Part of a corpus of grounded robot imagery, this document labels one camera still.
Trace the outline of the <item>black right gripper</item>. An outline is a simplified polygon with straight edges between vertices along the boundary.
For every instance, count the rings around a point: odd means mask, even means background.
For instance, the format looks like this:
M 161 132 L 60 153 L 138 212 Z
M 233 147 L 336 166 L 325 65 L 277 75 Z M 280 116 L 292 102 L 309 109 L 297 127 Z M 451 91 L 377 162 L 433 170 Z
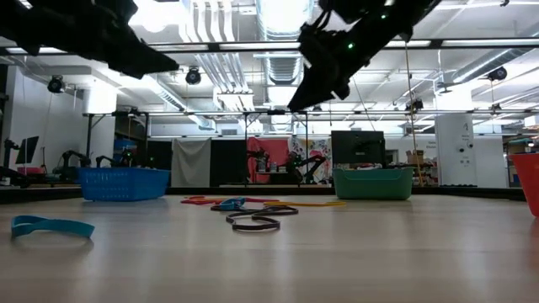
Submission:
M 370 64 L 376 54 L 372 45 L 355 36 L 354 29 L 325 30 L 304 24 L 298 38 L 299 51 L 310 64 L 287 108 L 291 112 L 350 95 L 350 77 Z

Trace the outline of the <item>blue rubber band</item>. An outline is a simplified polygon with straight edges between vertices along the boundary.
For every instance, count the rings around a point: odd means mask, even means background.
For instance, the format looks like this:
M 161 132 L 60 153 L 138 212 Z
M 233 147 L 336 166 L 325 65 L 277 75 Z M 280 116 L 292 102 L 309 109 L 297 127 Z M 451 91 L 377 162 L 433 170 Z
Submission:
M 218 206 L 221 211 L 235 211 L 235 210 L 240 210 L 245 204 L 245 202 L 246 202 L 245 198 L 241 198 L 241 197 L 230 198 L 230 199 L 223 200 L 222 202 L 219 203 Z
M 34 231 L 54 231 L 90 238 L 95 226 L 65 219 L 51 219 L 35 215 L 18 215 L 11 220 L 11 237 L 29 235 Z

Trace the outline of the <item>blue plastic basket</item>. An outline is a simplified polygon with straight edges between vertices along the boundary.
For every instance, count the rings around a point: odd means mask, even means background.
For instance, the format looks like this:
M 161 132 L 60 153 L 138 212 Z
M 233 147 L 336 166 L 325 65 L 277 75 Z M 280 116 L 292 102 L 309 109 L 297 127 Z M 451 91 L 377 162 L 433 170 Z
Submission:
M 165 195 L 169 170 L 141 167 L 80 167 L 78 183 L 92 201 L 138 201 Z

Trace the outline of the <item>black aluminium table frame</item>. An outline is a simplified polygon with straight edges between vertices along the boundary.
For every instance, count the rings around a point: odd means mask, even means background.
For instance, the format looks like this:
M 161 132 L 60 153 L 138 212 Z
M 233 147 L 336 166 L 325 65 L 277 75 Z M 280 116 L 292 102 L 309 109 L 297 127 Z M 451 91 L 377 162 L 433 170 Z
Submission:
M 278 188 L 273 186 L 262 187 L 231 187 L 231 188 L 168 188 L 166 195 L 332 195 L 334 188 L 327 187 L 289 187 Z M 412 194 L 421 195 L 450 195 L 473 197 L 482 199 L 509 199 L 515 201 L 525 201 L 526 197 L 522 189 L 489 189 L 473 187 L 413 187 Z M 75 199 L 82 198 L 82 190 L 75 187 L 55 187 L 55 188 L 30 188 L 0 189 L 0 205 L 17 204 L 36 201 Z

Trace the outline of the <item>white ceiling pipes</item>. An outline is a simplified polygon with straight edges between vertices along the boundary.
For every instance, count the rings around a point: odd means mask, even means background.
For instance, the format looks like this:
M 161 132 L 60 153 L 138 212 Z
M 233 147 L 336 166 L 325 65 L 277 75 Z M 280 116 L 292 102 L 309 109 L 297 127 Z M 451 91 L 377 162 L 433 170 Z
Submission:
M 234 42 L 232 0 L 179 0 L 183 21 L 179 34 L 183 41 Z M 213 84 L 217 107 L 231 111 L 254 109 L 238 53 L 203 53 L 195 59 Z

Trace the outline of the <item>black hanging panel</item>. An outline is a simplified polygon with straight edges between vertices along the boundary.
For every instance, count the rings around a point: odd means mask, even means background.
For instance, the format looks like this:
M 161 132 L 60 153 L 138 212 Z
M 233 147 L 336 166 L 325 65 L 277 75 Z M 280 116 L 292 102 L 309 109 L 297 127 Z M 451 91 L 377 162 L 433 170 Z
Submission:
M 242 140 L 212 140 L 210 186 L 243 183 L 246 168 L 246 143 Z

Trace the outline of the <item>silver ventilation duct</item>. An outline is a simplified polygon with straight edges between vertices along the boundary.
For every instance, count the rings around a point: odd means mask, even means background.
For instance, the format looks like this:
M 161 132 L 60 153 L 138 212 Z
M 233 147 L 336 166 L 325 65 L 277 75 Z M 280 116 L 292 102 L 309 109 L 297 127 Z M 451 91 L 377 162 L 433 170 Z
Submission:
M 262 40 L 296 41 L 300 28 L 310 20 L 314 0 L 255 0 Z M 302 57 L 298 51 L 265 54 L 267 99 L 270 105 L 287 105 L 302 79 Z

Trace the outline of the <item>white pillar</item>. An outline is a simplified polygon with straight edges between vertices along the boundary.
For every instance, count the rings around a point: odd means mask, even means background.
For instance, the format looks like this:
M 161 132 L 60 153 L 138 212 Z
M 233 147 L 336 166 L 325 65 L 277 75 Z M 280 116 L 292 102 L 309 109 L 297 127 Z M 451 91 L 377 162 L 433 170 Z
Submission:
M 478 185 L 471 114 L 435 117 L 437 167 L 440 186 Z

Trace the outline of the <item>yellow rubber band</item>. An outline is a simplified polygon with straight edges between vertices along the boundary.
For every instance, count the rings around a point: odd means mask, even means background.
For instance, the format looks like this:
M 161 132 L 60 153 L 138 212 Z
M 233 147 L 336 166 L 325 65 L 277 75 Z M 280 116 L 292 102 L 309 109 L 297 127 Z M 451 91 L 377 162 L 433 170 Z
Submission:
M 341 207 L 346 206 L 346 202 L 342 201 L 333 201 L 333 202 L 324 202 L 324 203 L 300 203 L 300 202 L 289 202 L 289 201 L 266 201 L 264 202 L 266 206 L 290 206 L 290 207 Z

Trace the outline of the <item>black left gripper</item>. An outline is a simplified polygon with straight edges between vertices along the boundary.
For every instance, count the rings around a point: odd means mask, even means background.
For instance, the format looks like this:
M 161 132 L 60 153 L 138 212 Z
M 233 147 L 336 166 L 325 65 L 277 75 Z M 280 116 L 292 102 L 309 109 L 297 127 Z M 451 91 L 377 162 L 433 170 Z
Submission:
M 104 61 L 109 69 L 142 79 L 179 69 L 172 58 L 138 40 L 129 26 L 134 0 L 28 0 L 24 49 L 32 56 L 43 46 Z

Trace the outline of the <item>grey hanging cloth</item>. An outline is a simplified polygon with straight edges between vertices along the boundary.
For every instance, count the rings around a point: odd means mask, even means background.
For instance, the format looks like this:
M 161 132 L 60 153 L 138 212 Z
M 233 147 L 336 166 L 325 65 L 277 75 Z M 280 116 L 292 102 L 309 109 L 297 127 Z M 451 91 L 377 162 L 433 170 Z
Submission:
M 211 139 L 172 141 L 171 187 L 208 188 Z

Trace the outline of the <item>black background table frame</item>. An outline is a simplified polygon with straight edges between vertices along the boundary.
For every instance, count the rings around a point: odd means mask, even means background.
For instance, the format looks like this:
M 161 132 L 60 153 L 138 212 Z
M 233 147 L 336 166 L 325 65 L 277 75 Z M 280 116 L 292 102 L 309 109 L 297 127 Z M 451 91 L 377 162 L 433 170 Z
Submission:
M 192 114 L 190 112 L 173 112 L 172 116 L 178 117 L 188 117 L 193 122 L 193 126 L 197 129 L 197 132 L 194 134 L 192 130 L 180 128 L 180 130 L 175 130 L 169 135 L 170 142 L 166 146 L 160 146 L 159 148 L 152 149 L 145 141 L 142 143 L 143 153 L 136 157 L 136 163 L 146 168 L 151 169 L 165 169 L 169 170 L 169 186 L 171 187 L 171 162 L 172 162 L 172 141 L 173 139 L 179 140 L 242 140 L 246 143 L 246 168 L 247 172 L 243 183 L 233 183 L 235 185 L 246 186 L 251 184 L 248 180 L 248 154 L 247 154 L 247 141 L 251 136 L 248 133 L 248 130 L 253 126 L 257 121 L 258 117 L 261 115 L 267 115 L 269 117 L 279 117 L 283 116 L 287 118 L 289 114 L 283 109 L 274 109 L 266 110 L 264 112 L 218 112 L 212 114 L 210 112 Z M 277 171 L 276 165 L 272 164 L 272 171 L 269 172 L 271 175 L 270 179 L 276 177 L 278 181 L 283 184 L 292 184 L 297 186 L 296 179 L 291 175 L 287 170 L 287 163 L 283 167 L 278 167 Z

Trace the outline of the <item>orange plastic basket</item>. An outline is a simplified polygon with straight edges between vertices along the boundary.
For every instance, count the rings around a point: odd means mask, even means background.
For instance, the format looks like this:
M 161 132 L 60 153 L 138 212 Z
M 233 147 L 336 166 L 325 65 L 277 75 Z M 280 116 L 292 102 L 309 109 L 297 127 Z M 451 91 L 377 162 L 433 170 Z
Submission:
M 539 153 L 511 155 L 530 212 L 539 218 Z

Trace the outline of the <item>red hanging cloth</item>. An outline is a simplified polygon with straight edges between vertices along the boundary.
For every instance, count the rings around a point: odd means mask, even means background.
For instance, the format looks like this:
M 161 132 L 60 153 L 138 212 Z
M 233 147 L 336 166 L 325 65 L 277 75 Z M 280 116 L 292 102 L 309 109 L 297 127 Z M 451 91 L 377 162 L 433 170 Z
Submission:
M 250 183 L 269 183 L 272 164 L 283 167 L 289 153 L 287 139 L 259 139 L 249 137 L 247 141 L 248 180 Z

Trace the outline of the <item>green plastic basket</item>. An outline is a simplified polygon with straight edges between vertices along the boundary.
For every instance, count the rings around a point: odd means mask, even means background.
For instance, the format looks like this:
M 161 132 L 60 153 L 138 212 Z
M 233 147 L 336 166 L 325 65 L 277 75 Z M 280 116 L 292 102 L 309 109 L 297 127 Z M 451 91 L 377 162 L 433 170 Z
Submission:
M 411 167 L 371 170 L 333 170 L 339 199 L 406 200 L 412 194 Z

